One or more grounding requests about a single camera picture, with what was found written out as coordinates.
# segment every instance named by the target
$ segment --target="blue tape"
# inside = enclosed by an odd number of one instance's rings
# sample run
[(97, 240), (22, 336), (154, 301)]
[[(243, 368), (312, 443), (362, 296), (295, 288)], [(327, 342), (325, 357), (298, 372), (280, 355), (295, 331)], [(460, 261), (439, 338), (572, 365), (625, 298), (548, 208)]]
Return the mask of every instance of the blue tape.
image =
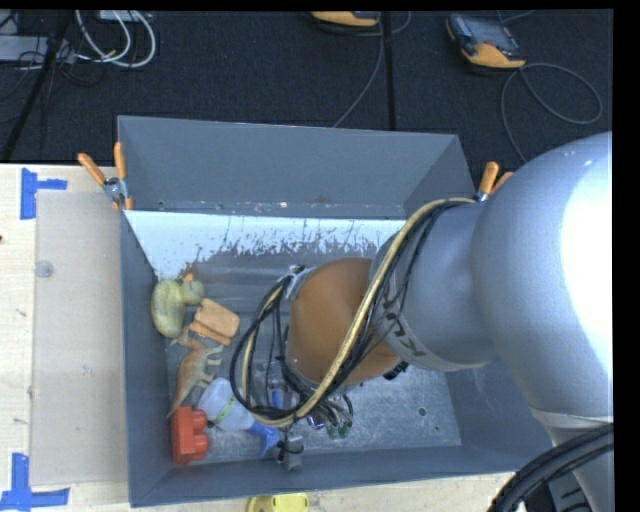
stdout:
[(69, 488), (59, 491), (31, 492), (29, 487), (29, 457), (21, 453), (11, 456), (11, 489), (2, 491), (0, 510), (29, 512), (32, 507), (56, 507), (69, 501)]
[(48, 179), (38, 181), (38, 175), (26, 167), (22, 168), (22, 197), (20, 201), (20, 219), (35, 219), (36, 192), (41, 189), (66, 190), (65, 180)]

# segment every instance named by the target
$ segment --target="yellow cable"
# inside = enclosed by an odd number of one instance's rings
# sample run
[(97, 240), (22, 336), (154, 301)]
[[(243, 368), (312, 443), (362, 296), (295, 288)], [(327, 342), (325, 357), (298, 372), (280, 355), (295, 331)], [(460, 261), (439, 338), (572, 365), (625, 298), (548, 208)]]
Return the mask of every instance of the yellow cable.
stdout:
[[(304, 418), (307, 414), (309, 414), (313, 410), (313, 408), (316, 405), (318, 405), (324, 393), (329, 388), (329, 386), (335, 379), (336, 375), (338, 374), (340, 367), (349, 356), (349, 353), (356, 342), (358, 334), (366, 321), (367, 312), (371, 307), (371, 303), (373, 302), (375, 294), (378, 291), (378, 288), (380, 288), (380, 285), (384, 279), (384, 276), (386, 275), (391, 265), (391, 262), (393, 261), (394, 256), (396, 255), (396, 253), (400, 249), (400, 246), (402, 245), (405, 238), (407, 237), (407, 234), (427, 213), (437, 208), (441, 204), (447, 203), (450, 201), (460, 202), (460, 203), (470, 203), (470, 204), (476, 202), (473, 199), (467, 199), (467, 198), (438, 199), (436, 201), (432, 201), (430, 203), (425, 204), (424, 206), (416, 210), (415, 213), (411, 215), (411, 217), (409, 217), (409, 219), (405, 222), (405, 224), (402, 226), (400, 231), (398, 231), (398, 233), (396, 234), (395, 238), (393, 239), (393, 242), (389, 246), (389, 249), (387, 250), (386, 254), (384, 255), (384, 258), (382, 259), (380, 266), (377, 268), (373, 278), (371, 279), (371, 283), (369, 284), (369, 287), (367, 288), (367, 292), (365, 293), (365, 296), (362, 299), (362, 302), (360, 303), (360, 307), (358, 308), (358, 311), (356, 311), (356, 314), (353, 318), (353, 322), (349, 327), (349, 331), (345, 336), (342, 346), (340, 347), (340, 350), (338, 351), (336, 358), (331, 364), (329, 371), (322, 379), (322, 382), (318, 384), (318, 387), (316, 388), (313, 395), (311, 395), (307, 399), (307, 401), (302, 404), (302, 406), (298, 409), (296, 413), (289, 414), (277, 420), (262, 416), (257, 413), (252, 413), (253, 417), (256, 420), (258, 420), (263, 425), (267, 425), (267, 426), (285, 427), (287, 425), (291, 425), (292, 423), (294, 423), (296, 419)], [(278, 287), (273, 292), (273, 294), (271, 294), (271, 296), (268, 297), (268, 299), (265, 301), (265, 305), (262, 311), (268, 308), (268, 306), (272, 303), (272, 301), (275, 300), (275, 298), (282, 292), (282, 289), (283, 289), (283, 286)], [(245, 392), (245, 390), (248, 387), (247, 384), (248, 384), (249, 354), (251, 353), (253, 343), (255, 342), (255, 332), (251, 334), (251, 336), (247, 341), (248, 341), (247, 348), (245, 349), (244, 360), (242, 364), (241, 383), (242, 383), (243, 392)]]

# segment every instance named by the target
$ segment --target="black carpet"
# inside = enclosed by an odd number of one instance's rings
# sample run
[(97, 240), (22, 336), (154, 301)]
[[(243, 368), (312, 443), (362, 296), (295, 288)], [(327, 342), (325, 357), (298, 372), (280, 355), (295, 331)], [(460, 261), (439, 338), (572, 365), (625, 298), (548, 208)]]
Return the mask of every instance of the black carpet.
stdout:
[[(25, 29), (43, 33), (44, 53), (55, 11), (32, 14)], [(117, 24), (83, 14), (96, 42), (122, 44)], [(612, 129), (612, 9), (536, 10), (512, 21), (509, 30), (530, 67), (491, 74), (474, 72), (462, 59), (446, 32), (447, 14), (414, 11), (404, 30), (398, 29), (407, 13), (389, 14), (397, 33), (387, 38), (370, 88), (341, 128), (457, 134), (476, 183), (488, 160), (517, 169), (553, 147)], [(9, 161), (75, 164), (84, 151), (112, 165), (122, 114), (332, 126), (363, 90), (381, 51), (379, 36), (326, 32), (302, 12), (153, 11), (152, 26), (157, 53), (142, 68), (54, 66)], [(143, 55), (148, 38), (141, 26), (136, 30)], [(67, 39), (89, 54), (75, 20)], [(0, 66), (0, 146), (36, 75), (15, 63)]]

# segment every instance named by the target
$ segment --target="black hose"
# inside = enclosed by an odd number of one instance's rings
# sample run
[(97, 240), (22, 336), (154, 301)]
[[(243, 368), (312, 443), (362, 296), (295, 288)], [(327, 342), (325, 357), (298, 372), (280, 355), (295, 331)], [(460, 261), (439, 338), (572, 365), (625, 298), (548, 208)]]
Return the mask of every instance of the black hose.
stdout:
[(529, 462), (503, 486), (488, 512), (513, 512), (538, 486), (573, 471), (613, 449), (613, 423), (544, 452)]

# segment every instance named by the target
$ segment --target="cable bundle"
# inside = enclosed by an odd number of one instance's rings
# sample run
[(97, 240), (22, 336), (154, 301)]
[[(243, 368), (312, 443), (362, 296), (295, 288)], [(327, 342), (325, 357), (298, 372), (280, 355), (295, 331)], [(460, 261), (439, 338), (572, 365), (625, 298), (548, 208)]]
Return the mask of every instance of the cable bundle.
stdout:
[[(376, 334), (374, 316), (376, 311), (379, 311), (385, 291), (388, 290), (391, 276), (401, 255), (406, 250), (409, 241), (420, 233), (420, 239), (409, 260), (409, 266), (403, 282), (398, 287), (395, 296), (384, 301), (386, 309), (395, 305), (397, 301), (400, 301), (400, 307), (402, 308), (411, 268), (438, 216), (449, 208), (474, 202), (475, 201), (466, 198), (433, 201), (418, 209), (407, 220), (394, 237), (393, 242), (387, 249), (384, 258), (371, 279), (371, 283), (360, 303), (360, 307), (355, 314), (336, 359), (333, 361), (322, 382), (315, 388), (311, 388), (308, 384), (302, 382), (286, 365), (284, 357), (284, 337), (280, 324), (280, 303), (286, 293), (288, 285), (293, 279), (293, 275), (290, 274), (280, 279), (262, 300), (251, 326), (247, 329), (234, 351), (231, 361), (230, 381), (236, 398), (258, 421), (269, 426), (287, 427), (299, 419), (306, 417), (312, 411), (318, 411), (329, 417), (333, 415), (334, 412), (332, 412), (331, 409), (335, 409), (335, 403), (331, 402), (329, 397), (337, 392), (351, 372), (386, 335), (386, 333), (382, 335)], [(299, 267), (297, 272), (302, 271), (302, 269), (303, 267)], [(287, 384), (300, 396), (298, 404), (288, 409), (279, 409), (271, 406), (268, 398), (266, 404), (254, 403), (255, 397), (252, 396), (252, 390), (255, 391), (252, 364), (255, 355), (256, 340), (261, 324), (271, 315), (273, 315), (274, 321), (274, 337), (279, 342), (280, 356), (277, 359), (281, 363), (283, 377)], [(243, 350), (244, 357), (240, 381), (241, 389), (239, 389), (236, 382), (236, 366)]]

